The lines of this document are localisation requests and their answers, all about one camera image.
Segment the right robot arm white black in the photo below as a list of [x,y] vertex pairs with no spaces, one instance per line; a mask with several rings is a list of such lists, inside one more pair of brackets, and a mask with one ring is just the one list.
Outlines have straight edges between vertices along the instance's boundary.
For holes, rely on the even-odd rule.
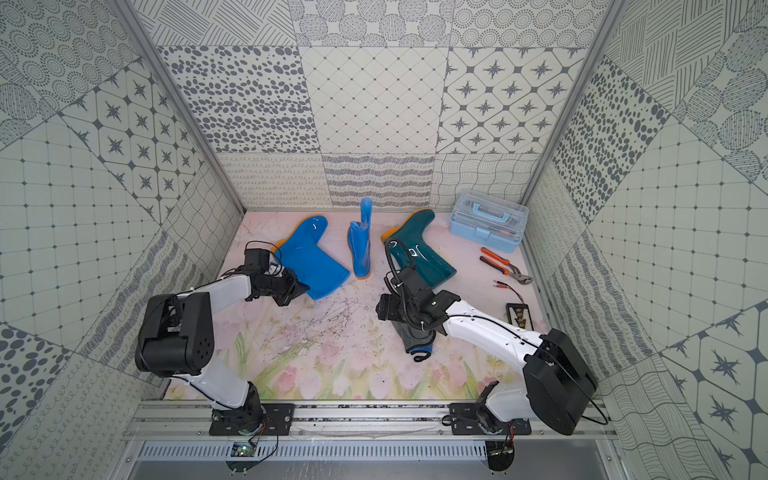
[[385,243],[390,271],[387,293],[376,306],[378,318],[393,325],[414,361],[432,355],[440,335],[463,340],[518,371],[522,386],[489,383],[475,402],[475,422],[488,434],[511,428],[517,419],[537,418],[551,430],[571,435],[597,390],[598,382],[571,339],[552,329],[546,334],[489,317],[459,295],[434,292],[409,261],[396,267],[398,239]]

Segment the blue rubber boot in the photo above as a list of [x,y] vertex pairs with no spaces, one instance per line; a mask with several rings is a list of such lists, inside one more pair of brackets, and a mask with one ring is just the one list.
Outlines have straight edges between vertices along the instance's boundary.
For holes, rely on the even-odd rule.
[[307,217],[275,247],[282,265],[291,269],[308,287],[307,294],[315,301],[329,296],[350,276],[348,269],[318,245],[327,227],[328,220],[324,216]]
[[353,272],[358,279],[370,275],[370,229],[372,224],[373,201],[363,198],[360,203],[360,220],[352,221],[347,232],[347,243],[352,255]]

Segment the grey blue microfibre cloth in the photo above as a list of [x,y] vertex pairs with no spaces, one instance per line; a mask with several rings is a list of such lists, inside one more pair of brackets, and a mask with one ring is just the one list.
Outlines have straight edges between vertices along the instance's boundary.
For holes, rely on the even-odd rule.
[[420,363],[432,356],[436,338],[434,331],[415,329],[401,322],[393,322],[392,325],[403,342],[405,352],[414,362]]

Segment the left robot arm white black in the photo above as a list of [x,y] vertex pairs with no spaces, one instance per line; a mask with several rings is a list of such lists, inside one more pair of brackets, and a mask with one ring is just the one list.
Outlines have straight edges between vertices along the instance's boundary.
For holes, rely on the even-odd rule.
[[205,285],[147,303],[135,350],[142,372],[180,380],[211,402],[213,421],[241,435],[267,430],[257,388],[214,358],[213,316],[240,301],[270,297],[284,307],[309,287],[272,252],[248,248],[244,263]]

